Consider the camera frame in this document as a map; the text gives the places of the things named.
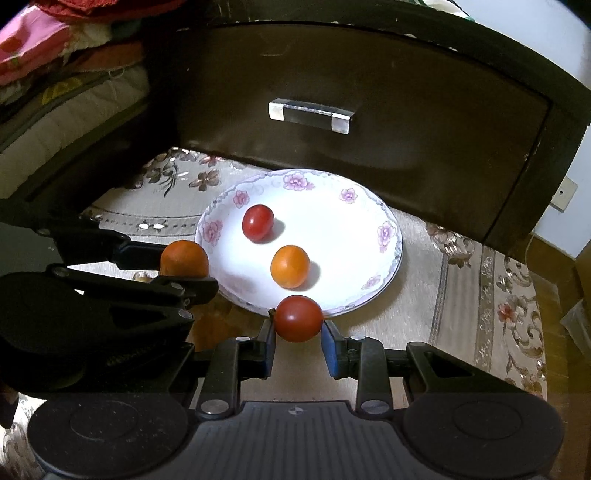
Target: metal rivet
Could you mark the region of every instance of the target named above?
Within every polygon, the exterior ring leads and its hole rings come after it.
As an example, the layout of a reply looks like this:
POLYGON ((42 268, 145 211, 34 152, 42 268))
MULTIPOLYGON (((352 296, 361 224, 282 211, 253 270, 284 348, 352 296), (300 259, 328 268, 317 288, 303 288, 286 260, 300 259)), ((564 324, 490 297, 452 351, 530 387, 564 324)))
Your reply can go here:
POLYGON ((68 270, 64 267, 54 268, 53 273, 55 273, 55 275, 57 275, 58 277, 67 277, 70 274, 70 272, 68 272, 68 270))
POLYGON ((294 417, 297 417, 298 415, 304 413, 304 409, 301 407, 291 407, 289 410, 287 410, 287 413, 293 415, 294 417))
POLYGON ((361 410, 370 415, 386 413, 390 406, 384 400, 366 400, 361 404, 361 410))
POLYGON ((147 272, 136 272, 131 279, 143 283, 150 283, 152 281, 152 277, 150 277, 147 272))
POLYGON ((220 413, 227 411, 229 408, 230 405, 228 405, 228 402, 220 400, 219 398, 207 400, 201 404, 201 410, 210 415, 219 415, 220 413))
POLYGON ((187 310, 179 310, 178 315, 187 320, 191 320, 193 318, 193 314, 191 312, 188 312, 187 310))

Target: metal handle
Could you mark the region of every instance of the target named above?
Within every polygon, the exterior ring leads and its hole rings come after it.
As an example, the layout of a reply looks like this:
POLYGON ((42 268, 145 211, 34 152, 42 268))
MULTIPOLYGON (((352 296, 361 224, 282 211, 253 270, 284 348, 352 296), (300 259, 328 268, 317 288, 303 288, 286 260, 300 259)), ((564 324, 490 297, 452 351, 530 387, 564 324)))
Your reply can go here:
POLYGON ((269 117, 273 120, 324 128, 345 135, 349 133, 349 124, 354 114, 355 112, 342 108, 283 98, 269 102, 269 117))

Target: red cherry tomato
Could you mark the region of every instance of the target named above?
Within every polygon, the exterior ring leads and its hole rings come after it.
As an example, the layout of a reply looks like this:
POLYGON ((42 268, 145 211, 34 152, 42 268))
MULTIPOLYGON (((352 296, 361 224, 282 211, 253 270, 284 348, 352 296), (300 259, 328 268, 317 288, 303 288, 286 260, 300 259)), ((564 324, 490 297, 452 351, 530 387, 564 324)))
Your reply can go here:
POLYGON ((320 306, 303 295, 292 295, 279 302, 273 321, 277 335, 288 342, 307 342, 314 338, 324 314, 320 306))
POLYGON ((244 214, 242 232, 252 242, 265 238, 273 228, 275 216, 273 211, 265 205, 253 205, 244 214))

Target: floral tablecloth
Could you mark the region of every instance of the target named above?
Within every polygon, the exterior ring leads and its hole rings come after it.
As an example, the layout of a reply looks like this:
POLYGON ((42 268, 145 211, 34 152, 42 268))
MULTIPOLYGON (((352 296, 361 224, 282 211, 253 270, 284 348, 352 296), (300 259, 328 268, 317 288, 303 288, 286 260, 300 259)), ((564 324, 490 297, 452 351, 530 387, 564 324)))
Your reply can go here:
MULTIPOLYGON (((262 171, 237 161, 172 148, 148 162, 128 184, 95 201, 87 214, 99 219, 101 227, 136 240, 168 244, 194 239, 200 215, 216 196, 262 171)), ((386 348, 397 349, 414 340, 428 342, 545 398, 543 334, 527 268, 469 238, 392 211, 404 238, 400 270, 370 303, 335 318, 343 335, 363 334, 379 339, 386 348)), ((128 279, 156 274, 118 270, 109 263, 76 268, 128 279)), ((195 307, 193 313, 196 322, 191 338, 198 348, 208 348, 218 340, 208 337, 206 327, 212 322, 225 336, 254 335, 262 322, 262 317, 221 296, 195 307)), ((401 381, 391 381, 395 405, 405 406, 401 381)), ((355 380, 329 377, 319 338, 306 343, 279 338, 271 378, 243 382, 241 397, 353 401, 355 391, 355 380)), ((35 478, 40 471, 27 450, 23 432, 39 401, 21 396, 20 402, 20 416, 4 436, 1 460, 17 478, 35 478)))

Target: white wall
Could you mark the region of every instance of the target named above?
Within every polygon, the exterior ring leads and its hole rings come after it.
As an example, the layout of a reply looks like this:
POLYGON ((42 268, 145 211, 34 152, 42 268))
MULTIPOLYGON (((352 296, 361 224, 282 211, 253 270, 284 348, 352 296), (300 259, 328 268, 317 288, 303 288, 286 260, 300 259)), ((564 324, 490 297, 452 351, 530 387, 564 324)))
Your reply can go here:
MULTIPOLYGON (((559 1, 456 2, 478 23, 537 51, 591 88, 591 34, 559 1)), ((576 257, 591 239, 591 128, 567 175, 579 185, 577 192, 564 213, 549 206, 535 232, 576 257)))

